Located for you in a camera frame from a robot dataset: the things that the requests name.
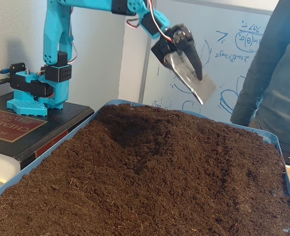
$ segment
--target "red label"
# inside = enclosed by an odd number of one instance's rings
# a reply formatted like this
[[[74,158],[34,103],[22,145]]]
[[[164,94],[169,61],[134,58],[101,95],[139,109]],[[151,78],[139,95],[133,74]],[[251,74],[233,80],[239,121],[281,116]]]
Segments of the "red label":
[[[46,150],[51,148],[54,144],[56,144],[58,141],[60,141],[63,137],[65,137],[68,134],[68,131],[65,130],[64,132],[60,133],[58,136],[47,142],[44,146],[39,148],[37,151],[35,151],[35,156],[38,158],[41,156]]]
[[[0,139],[13,143],[47,121],[0,111]]]

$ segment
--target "person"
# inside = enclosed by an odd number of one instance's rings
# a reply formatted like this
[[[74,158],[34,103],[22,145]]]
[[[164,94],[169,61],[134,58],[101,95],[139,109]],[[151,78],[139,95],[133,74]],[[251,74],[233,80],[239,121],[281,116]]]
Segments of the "person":
[[[290,144],[290,0],[280,0],[271,15],[231,122]]]

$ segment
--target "white wall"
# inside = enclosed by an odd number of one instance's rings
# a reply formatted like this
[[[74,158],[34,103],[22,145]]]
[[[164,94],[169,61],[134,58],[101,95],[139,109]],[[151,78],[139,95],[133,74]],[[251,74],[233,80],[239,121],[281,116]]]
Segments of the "white wall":
[[[45,0],[0,0],[0,69],[23,61],[32,71],[40,70],[46,6]],[[96,110],[117,99],[124,21],[124,16],[110,12],[74,9],[72,29],[79,55],[73,63],[69,102]],[[9,84],[0,86],[0,95],[9,91]]]
[[[139,101],[148,39],[142,27],[132,29],[125,24],[119,99]]]

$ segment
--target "black cable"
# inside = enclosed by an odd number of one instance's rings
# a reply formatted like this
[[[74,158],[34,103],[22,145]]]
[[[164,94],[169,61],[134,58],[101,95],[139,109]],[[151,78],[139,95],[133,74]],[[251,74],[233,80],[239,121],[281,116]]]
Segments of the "black cable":
[[[9,83],[9,78],[0,79],[0,85]]]

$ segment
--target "book cover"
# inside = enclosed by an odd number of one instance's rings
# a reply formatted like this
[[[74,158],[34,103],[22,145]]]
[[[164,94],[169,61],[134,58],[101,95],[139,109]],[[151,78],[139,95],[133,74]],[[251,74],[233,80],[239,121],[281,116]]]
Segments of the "book cover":
[[[88,106],[65,102],[46,117],[20,116],[6,108],[12,98],[12,92],[0,96],[0,154],[17,160],[21,169],[94,113]]]

